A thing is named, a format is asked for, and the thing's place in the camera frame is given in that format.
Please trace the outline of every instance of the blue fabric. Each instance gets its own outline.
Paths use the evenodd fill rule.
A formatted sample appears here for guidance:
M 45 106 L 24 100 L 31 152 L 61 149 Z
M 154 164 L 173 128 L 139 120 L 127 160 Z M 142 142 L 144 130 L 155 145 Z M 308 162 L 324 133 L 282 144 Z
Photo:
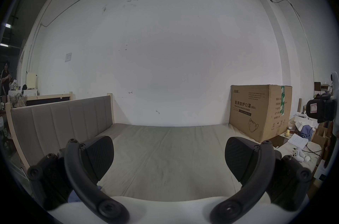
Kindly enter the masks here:
M 79 202 L 81 201 L 78 197 L 78 195 L 75 193 L 75 191 L 73 190 L 71 193 L 70 193 L 70 196 L 68 197 L 68 202 L 71 203 L 71 202 Z
M 307 138 L 308 141 L 311 141 L 311 137 L 313 135 L 313 130 L 310 125 L 304 125 L 300 131 L 300 136 L 302 138 Z

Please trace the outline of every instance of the white game controller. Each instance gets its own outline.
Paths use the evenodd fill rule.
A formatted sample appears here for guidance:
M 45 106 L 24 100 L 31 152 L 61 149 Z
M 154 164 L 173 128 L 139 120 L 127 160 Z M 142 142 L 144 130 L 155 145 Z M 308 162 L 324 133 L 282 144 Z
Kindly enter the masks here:
M 300 163 L 303 161 L 308 162 L 311 159 L 309 156 L 305 156 L 300 147 L 296 148 L 292 156 Z

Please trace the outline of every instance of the screw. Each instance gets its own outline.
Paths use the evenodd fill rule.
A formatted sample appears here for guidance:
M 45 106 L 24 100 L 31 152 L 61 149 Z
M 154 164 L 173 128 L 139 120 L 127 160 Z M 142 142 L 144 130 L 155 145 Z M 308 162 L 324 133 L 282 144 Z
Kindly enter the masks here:
M 307 171 L 302 171 L 302 172 L 301 172 L 301 176 L 303 176 L 303 177 L 306 179 L 307 176 L 308 176 Z
M 223 219 L 236 218 L 241 213 L 241 206 L 235 201 L 228 201 L 225 204 L 221 204 L 219 207 L 219 214 Z
M 39 171 L 38 171 L 36 168 L 32 168 L 32 169 L 31 169 L 31 175 L 32 175 L 32 176 L 35 177 L 35 176 L 37 176 L 38 174 L 39 174 Z
M 107 218 L 116 218 L 121 214 L 121 207 L 113 200 L 104 200 L 100 203 L 98 209 Z

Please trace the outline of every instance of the white box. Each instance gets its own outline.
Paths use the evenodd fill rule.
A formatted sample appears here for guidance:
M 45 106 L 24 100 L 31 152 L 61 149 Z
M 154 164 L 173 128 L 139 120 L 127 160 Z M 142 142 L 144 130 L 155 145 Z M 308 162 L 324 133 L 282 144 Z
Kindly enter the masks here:
M 37 96 L 38 90 L 37 89 L 27 89 L 23 91 L 24 96 Z

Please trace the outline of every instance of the gray headboard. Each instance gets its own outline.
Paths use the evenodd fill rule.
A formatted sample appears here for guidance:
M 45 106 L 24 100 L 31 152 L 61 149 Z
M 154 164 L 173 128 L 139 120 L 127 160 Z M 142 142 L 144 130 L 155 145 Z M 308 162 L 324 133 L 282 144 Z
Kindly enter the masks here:
M 48 153 L 57 154 L 71 138 L 82 142 L 108 129 L 114 123 L 112 95 L 13 108 L 11 119 L 13 140 L 32 166 Z

